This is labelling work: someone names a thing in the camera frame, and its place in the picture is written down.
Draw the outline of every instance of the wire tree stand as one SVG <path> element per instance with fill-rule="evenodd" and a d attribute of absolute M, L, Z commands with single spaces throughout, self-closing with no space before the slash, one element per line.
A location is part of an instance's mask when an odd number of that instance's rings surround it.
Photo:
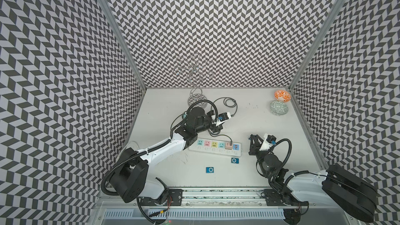
<path fill-rule="evenodd" d="M 204 81 L 205 78 L 212 78 L 212 74 L 210 71 L 204 72 L 204 68 L 208 68 L 211 66 L 209 61 L 206 61 L 204 65 L 200 65 L 200 54 L 195 53 L 193 56 L 189 57 L 177 57 L 177 66 L 175 66 L 175 72 L 177 75 L 183 75 L 184 72 L 187 74 L 186 78 L 190 85 L 192 85 L 192 90 L 190 91 L 188 98 L 188 105 L 191 106 L 194 102 L 199 100 L 207 99 L 206 96 L 203 95 L 203 89 L 199 87 Z M 198 103 L 196 107 L 205 108 L 207 103 Z"/>

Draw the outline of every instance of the white power strip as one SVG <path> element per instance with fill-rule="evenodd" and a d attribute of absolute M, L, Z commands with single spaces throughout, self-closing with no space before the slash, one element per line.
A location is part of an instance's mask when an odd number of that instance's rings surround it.
<path fill-rule="evenodd" d="M 229 157 L 242 156 L 242 145 L 240 143 L 235 142 L 230 146 L 230 142 L 206 138 L 198 138 L 197 141 L 189 147 L 189 150 L 216 155 L 227 155 Z"/>

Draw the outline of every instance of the chevron patterned wall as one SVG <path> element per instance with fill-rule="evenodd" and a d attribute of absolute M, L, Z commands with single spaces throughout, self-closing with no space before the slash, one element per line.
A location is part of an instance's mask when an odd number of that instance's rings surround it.
<path fill-rule="evenodd" d="M 400 224 L 399 0 L 347 0 L 294 89 L 330 164 L 379 189 L 375 224 Z"/>
<path fill-rule="evenodd" d="M 95 0 L 0 0 L 0 224 L 83 224 L 141 94 Z"/>
<path fill-rule="evenodd" d="M 287 86 L 334 0 L 108 0 L 147 87 L 187 87 L 178 56 L 214 63 L 205 87 Z"/>

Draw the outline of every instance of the white robotic arm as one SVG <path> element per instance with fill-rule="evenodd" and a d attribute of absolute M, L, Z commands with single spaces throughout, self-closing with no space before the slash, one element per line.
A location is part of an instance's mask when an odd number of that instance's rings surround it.
<path fill-rule="evenodd" d="M 268 179 L 272 189 L 265 189 L 266 198 L 279 193 L 287 205 L 308 205 L 320 203 L 340 206 L 349 215 L 373 222 L 377 205 L 377 189 L 338 165 L 317 173 L 308 170 L 293 172 L 283 168 L 292 152 L 289 139 L 276 141 L 276 137 L 265 134 L 264 140 L 258 135 L 249 137 L 249 155 L 255 155 L 261 169 L 259 174 Z M 288 153 L 283 161 L 274 155 L 274 148 L 282 142 L 288 143 Z"/>
<path fill-rule="evenodd" d="M 200 102 L 208 102 L 214 110 L 205 114 L 203 108 L 194 107 Z M 137 151 L 128 146 L 120 154 L 116 165 L 104 176 L 100 185 L 102 191 L 107 195 L 119 195 L 124 202 L 131 202 L 137 197 L 150 197 L 160 204 L 164 203 L 169 188 L 160 179 L 147 179 L 147 174 L 165 158 L 191 146 L 197 141 L 198 133 L 206 130 L 216 133 L 223 129 L 222 123 L 232 117 L 229 112 L 218 115 L 214 103 L 209 100 L 195 102 L 186 114 L 172 128 L 169 138 Z M 106 189 L 107 181 L 116 192 Z"/>

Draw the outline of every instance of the mounting plate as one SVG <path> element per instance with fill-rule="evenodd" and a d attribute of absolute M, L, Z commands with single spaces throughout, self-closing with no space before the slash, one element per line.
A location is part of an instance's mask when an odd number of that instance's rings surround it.
<path fill-rule="evenodd" d="M 171 206 L 180 206 L 182 203 L 182 189 L 169 189 L 168 191 L 168 197 L 172 197 L 172 204 Z M 157 203 L 157 200 L 152 199 L 152 198 L 142 198 L 140 200 L 140 205 L 141 206 L 160 206 L 159 203 Z"/>
<path fill-rule="evenodd" d="M 283 206 L 280 194 L 273 189 L 263 189 L 262 197 L 265 198 L 267 206 Z"/>

